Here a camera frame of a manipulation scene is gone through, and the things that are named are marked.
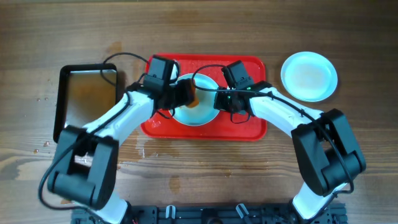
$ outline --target wooden surface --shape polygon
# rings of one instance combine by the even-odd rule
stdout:
[[[397,9],[397,1],[331,0],[0,5],[0,222],[69,222],[37,200],[56,146],[59,71],[121,50],[255,55],[287,96],[283,61],[305,50],[326,56],[339,87],[303,104],[342,110],[368,165],[355,192],[336,201],[350,223],[398,222]],[[143,69],[113,62],[129,83]],[[273,125],[258,142],[157,140],[137,129],[119,160],[116,188],[133,205],[288,202],[303,182],[291,140]]]

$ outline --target robotic arm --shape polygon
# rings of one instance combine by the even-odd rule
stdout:
[[[143,85],[133,83],[129,86],[122,100],[96,121],[81,129],[66,127],[59,138],[54,157],[57,162],[53,162],[49,174],[48,190],[89,208],[90,213],[106,223],[132,223],[130,204],[113,191],[119,146],[158,109],[172,110],[193,102],[193,82],[181,80],[170,85],[170,80],[178,73],[176,70],[178,67],[173,60],[154,56]],[[347,172],[354,179],[366,168],[347,119],[336,109],[324,113],[304,107],[282,96],[267,82],[254,83],[240,61],[221,71],[230,90],[220,88],[223,91],[216,94],[216,109],[265,119],[292,138],[305,182],[292,200],[292,208],[299,220],[291,222],[311,222],[333,200],[334,193],[349,182]],[[343,163],[331,149],[323,150],[323,132],[327,132],[337,146]],[[85,154],[93,156],[91,167],[74,162],[75,155]],[[241,204],[239,208],[242,208],[238,210],[241,218],[250,224],[246,208]],[[168,207],[165,213],[166,218],[174,219],[175,207]]]

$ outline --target white plate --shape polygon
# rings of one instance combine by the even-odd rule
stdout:
[[[292,96],[307,102],[328,98],[336,90],[338,81],[331,62],[314,52],[290,56],[282,66],[280,78]]]
[[[192,75],[192,73],[183,75],[178,80],[192,78]],[[218,88],[217,83],[213,79],[199,73],[195,75],[195,84],[203,88]],[[175,109],[174,119],[179,123],[188,126],[204,125],[213,120],[220,112],[213,107],[216,92],[196,89],[195,94],[199,100],[199,104],[196,107],[187,108],[186,106],[181,106]]]

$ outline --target table top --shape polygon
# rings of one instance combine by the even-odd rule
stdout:
[[[120,51],[254,55],[288,97],[284,60],[300,51],[324,55],[338,72],[338,89],[302,104],[343,111],[368,165],[354,193],[336,202],[346,203],[350,223],[398,222],[397,1],[0,2],[2,223],[69,222],[69,212],[37,200],[56,148],[59,71]],[[144,69],[126,57],[113,63],[128,83]],[[159,140],[137,129],[119,160],[116,189],[133,205],[288,202],[303,184],[292,141],[271,124],[256,142]]]

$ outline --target red tray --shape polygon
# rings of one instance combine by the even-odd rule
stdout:
[[[254,82],[266,79],[264,64],[253,56],[238,55],[192,55],[192,54],[157,54],[180,63],[181,75],[193,73],[196,69],[209,64],[228,65],[241,60],[253,77]],[[199,73],[214,79],[219,86],[227,87],[221,68],[205,68]],[[234,114],[234,121],[244,121],[246,116]],[[234,124],[230,121],[230,114],[220,111],[217,117],[202,126],[186,126],[174,119],[165,119],[155,114],[151,119],[141,124],[142,131],[152,138],[174,139],[211,139],[224,141],[257,141],[267,132],[267,122],[259,118],[251,118],[243,124]]]

